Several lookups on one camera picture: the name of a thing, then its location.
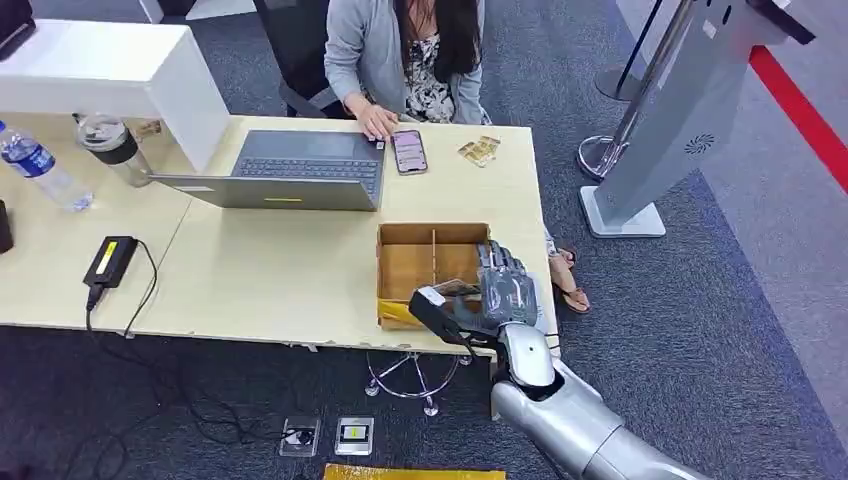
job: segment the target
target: silver robotic arm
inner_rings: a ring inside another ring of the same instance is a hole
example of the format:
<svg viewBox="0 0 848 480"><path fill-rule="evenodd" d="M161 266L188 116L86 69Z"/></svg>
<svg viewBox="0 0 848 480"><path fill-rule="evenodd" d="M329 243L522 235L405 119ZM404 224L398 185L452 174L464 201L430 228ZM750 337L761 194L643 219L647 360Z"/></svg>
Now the silver robotic arm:
<svg viewBox="0 0 848 480"><path fill-rule="evenodd" d="M492 388L492 405L569 475L585 480L707 479L625 428L594 388L548 353L537 329L510 324L500 337L508 346L510 369ZM543 376L553 379L538 382Z"/></svg>
<svg viewBox="0 0 848 480"><path fill-rule="evenodd" d="M466 346L473 356L474 348L498 353L495 412L524 432L552 467L575 479L707 480L625 428L594 388L551 355L533 326L532 280L509 250L490 243L490 249L478 247L479 312L468 308L467 295L451 297L434 287L418 289L409 310L442 340Z"/></svg>

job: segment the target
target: plastic bottle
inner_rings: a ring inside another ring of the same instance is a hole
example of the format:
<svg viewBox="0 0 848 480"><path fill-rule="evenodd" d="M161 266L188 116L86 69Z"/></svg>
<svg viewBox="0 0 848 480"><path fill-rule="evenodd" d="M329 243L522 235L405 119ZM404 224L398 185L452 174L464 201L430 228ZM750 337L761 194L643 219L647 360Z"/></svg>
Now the plastic bottle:
<svg viewBox="0 0 848 480"><path fill-rule="evenodd" d="M41 190L65 210L78 212L91 205L94 198L80 185L40 143L24 132L6 127L0 121L0 157L13 170L31 178Z"/></svg>

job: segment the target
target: black hair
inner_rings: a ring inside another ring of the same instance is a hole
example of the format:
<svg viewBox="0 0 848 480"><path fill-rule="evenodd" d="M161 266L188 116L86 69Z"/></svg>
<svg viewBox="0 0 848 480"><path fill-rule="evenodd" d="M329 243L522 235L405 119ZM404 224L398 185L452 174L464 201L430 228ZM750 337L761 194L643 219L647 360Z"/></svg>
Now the black hair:
<svg viewBox="0 0 848 480"><path fill-rule="evenodd" d="M409 76L409 48L414 27L409 19L411 2L395 0L395 15L400 32L403 70ZM435 75L447 83L451 75L471 73L480 63L480 24L477 18L478 0L435 0L436 27L439 29L439 56Z"/></svg>

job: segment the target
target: bottle cap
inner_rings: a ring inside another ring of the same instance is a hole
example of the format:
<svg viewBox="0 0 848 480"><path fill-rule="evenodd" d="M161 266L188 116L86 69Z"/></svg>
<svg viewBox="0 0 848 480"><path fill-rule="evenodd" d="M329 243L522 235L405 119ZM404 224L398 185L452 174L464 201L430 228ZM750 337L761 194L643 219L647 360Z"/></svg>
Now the bottle cap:
<svg viewBox="0 0 848 480"><path fill-rule="evenodd" d="M124 122L109 115L90 115L77 127L77 142L92 152L109 152L117 149L127 139Z"/></svg>

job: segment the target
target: touchpad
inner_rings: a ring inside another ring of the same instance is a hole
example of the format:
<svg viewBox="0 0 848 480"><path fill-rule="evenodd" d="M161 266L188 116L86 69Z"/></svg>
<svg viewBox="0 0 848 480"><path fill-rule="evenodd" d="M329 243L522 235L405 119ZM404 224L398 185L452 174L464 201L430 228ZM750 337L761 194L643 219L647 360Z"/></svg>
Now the touchpad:
<svg viewBox="0 0 848 480"><path fill-rule="evenodd" d="M322 137L311 136L306 142L306 154L316 157L353 157L356 141L349 135L338 133L324 134Z"/></svg>

